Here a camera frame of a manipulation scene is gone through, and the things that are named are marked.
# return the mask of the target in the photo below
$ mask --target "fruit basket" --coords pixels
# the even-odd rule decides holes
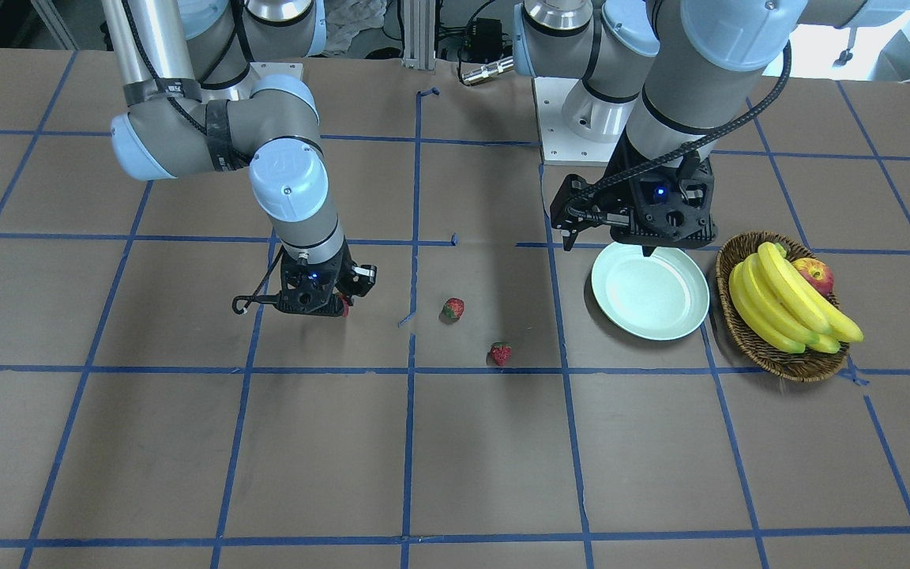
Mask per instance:
[[[768,231],[741,233],[729,239],[719,250],[718,257],[715,259],[715,278],[726,327],[729,328],[729,333],[741,352],[777,377],[794,382],[819,382],[830,378],[844,367],[845,361],[848,359],[846,343],[841,342],[841,349],[837,353],[814,352],[812,349],[807,349],[805,353],[780,352],[751,330],[736,312],[736,307],[733,306],[729,296],[729,274],[738,263],[754,253],[758,246],[765,241],[783,244],[790,262],[802,257],[817,258],[812,251],[806,249],[798,241]],[[827,300],[838,307],[834,292],[827,296]]]

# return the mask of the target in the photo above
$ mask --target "red apple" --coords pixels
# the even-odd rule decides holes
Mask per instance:
[[[827,296],[831,293],[831,288],[834,288],[834,274],[831,273],[830,267],[824,264],[824,262],[821,262],[821,260],[818,259],[803,257],[801,259],[796,259],[792,263],[792,266],[795,267],[795,270],[799,271],[799,274],[803,275],[806,282],[809,282],[816,292],[820,292],[823,296]]]

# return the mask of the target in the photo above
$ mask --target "round plate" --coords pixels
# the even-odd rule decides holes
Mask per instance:
[[[680,249],[611,243],[592,266],[592,292],[606,316],[650,340],[675,340],[697,330],[708,314],[708,281]]]

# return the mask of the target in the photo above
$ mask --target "banana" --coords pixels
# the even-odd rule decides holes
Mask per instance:
[[[746,264],[740,262],[734,267],[732,273],[729,273],[729,295],[732,296],[732,302],[736,305],[736,312],[739,313],[739,316],[743,317],[743,321],[746,322],[751,330],[756,332],[758,336],[761,336],[763,341],[774,346],[775,349],[779,349],[781,352],[786,353],[805,352],[806,345],[804,343],[797,342],[787,336],[781,335],[781,332],[774,329],[774,327],[769,324],[768,320],[766,320],[761,313],[756,311],[754,306],[751,306],[750,303],[747,302],[747,292],[743,287],[743,271],[745,269]]]
[[[838,310],[828,302],[820,292],[817,292],[815,288],[811,287],[809,282],[806,282],[805,278],[802,278],[802,275],[799,275],[798,285],[802,289],[803,295],[818,307],[824,318],[830,323],[830,335],[842,342],[863,341],[863,331],[859,328],[859,325],[855,324],[855,321],[845,316],[844,312],[841,312],[841,310]]]
[[[788,308],[788,312],[791,312],[795,319],[806,328],[818,334],[830,334],[831,325],[825,313],[817,306],[816,299],[808,295],[806,289],[799,285],[799,282],[802,282],[802,285],[806,285],[810,291],[813,291],[803,275],[799,274],[787,259],[781,257],[773,243],[768,241],[761,243],[761,246],[758,247],[758,254],[761,259],[763,280],[768,282],[777,298]],[[813,293],[820,296],[820,292],[813,291]]]
[[[788,313],[788,309],[781,306],[781,302],[772,289],[761,279],[761,259],[758,258],[758,253],[746,257],[743,264],[743,271],[740,273],[749,301],[772,324],[774,329],[781,332],[781,335],[805,345],[819,342],[820,334],[799,324],[799,321]]]
[[[838,353],[838,350],[841,349],[838,341],[827,334],[819,334],[820,338],[808,345],[810,349],[815,349],[817,352],[823,353]]]

